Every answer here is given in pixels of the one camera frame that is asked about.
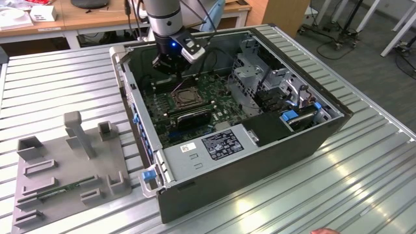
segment green circuit board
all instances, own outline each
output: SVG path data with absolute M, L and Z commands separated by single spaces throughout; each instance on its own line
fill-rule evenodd
M 196 86 L 179 87 L 174 92 L 162 94 L 152 91 L 144 93 L 144 102 L 164 148 L 214 133 L 218 123 L 228 122 L 234 126 L 247 118 L 226 84 L 227 77 L 203 75 Z M 179 131 L 179 117 L 204 110 L 212 115 L 210 123 Z

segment white label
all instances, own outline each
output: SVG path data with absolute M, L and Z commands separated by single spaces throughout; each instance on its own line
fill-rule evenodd
M 190 150 L 194 150 L 194 149 L 196 149 L 196 145 L 194 142 L 182 146 L 182 152 L 183 153 L 190 151 Z
M 55 30 L 60 30 L 60 27 L 56 27 L 56 28 L 40 28 L 40 29 L 38 29 L 39 32 L 55 31 Z

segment robotic arm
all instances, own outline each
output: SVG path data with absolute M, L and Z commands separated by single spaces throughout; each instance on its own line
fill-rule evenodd
M 183 25 L 180 0 L 144 0 L 144 5 L 159 52 L 154 67 L 180 78 L 182 72 L 206 53 L 204 45 Z

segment motherboard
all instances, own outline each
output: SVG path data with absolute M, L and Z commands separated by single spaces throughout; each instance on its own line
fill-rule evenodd
M 187 77 L 174 86 L 155 85 L 144 102 L 163 147 L 211 134 L 242 122 L 247 115 L 227 88 L 228 77 Z

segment white box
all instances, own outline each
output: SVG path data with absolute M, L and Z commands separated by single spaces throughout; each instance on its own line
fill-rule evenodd
M 54 6 L 32 6 L 31 18 L 35 22 L 55 21 L 56 10 Z
M 15 29 L 15 28 L 30 27 L 30 26 L 34 26 L 34 23 L 27 12 L 26 12 L 26 15 L 18 19 L 2 19 L 0 18 L 0 31 Z

